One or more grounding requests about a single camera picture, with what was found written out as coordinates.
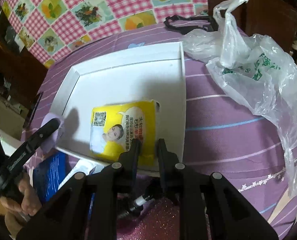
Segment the white cardboard box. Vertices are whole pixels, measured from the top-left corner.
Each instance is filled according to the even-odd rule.
[[[162,43],[113,52],[79,63],[69,70],[50,112],[65,118],[57,149],[80,159],[95,160],[89,149],[91,114],[97,106],[153,99],[160,103],[158,138],[183,159],[186,86],[181,42]],[[153,167],[139,172],[158,175]]]

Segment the black strap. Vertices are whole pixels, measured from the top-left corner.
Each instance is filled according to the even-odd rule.
[[[170,25],[170,21],[175,22],[177,20],[183,20],[183,21],[204,20],[204,21],[208,21],[210,24],[203,25],[202,27],[197,26],[197,25],[182,26],[182,27],[176,27],[176,26]],[[165,19],[164,24],[170,30],[179,32],[182,35],[185,35],[194,29],[202,29],[207,32],[214,32],[214,31],[218,30],[218,24],[216,23],[216,21],[214,20],[214,18],[212,16],[193,16],[193,17],[185,18],[185,17],[179,16],[179,15],[173,15],[172,17],[168,16]]]

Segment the pink glittery fabric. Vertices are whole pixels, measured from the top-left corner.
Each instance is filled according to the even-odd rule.
[[[147,213],[120,240],[178,240],[179,239],[179,207],[174,206],[167,198],[154,201]]]

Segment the yellow package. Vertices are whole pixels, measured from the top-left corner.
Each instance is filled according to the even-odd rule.
[[[90,150],[98,157],[117,161],[130,149],[132,139],[138,138],[142,142],[139,165],[152,166],[158,107],[151,100],[93,108]]]

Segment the white plastic bag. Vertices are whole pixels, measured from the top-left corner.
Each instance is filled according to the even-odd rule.
[[[221,55],[223,43],[219,32],[207,32],[194,29],[181,39],[185,52],[193,59],[207,63],[210,59]]]
[[[206,67],[215,82],[239,104],[254,115],[261,115],[272,122],[278,131],[286,173],[289,178],[289,195],[297,195],[297,65],[292,57],[269,36],[255,34],[242,37],[234,16],[237,6],[248,0],[228,0],[214,8],[213,17],[219,32],[204,33],[212,44],[221,42],[221,52],[198,58],[198,48],[187,46],[192,32],[183,37],[185,52],[192,57],[208,61]],[[227,9],[225,19],[220,10]]]

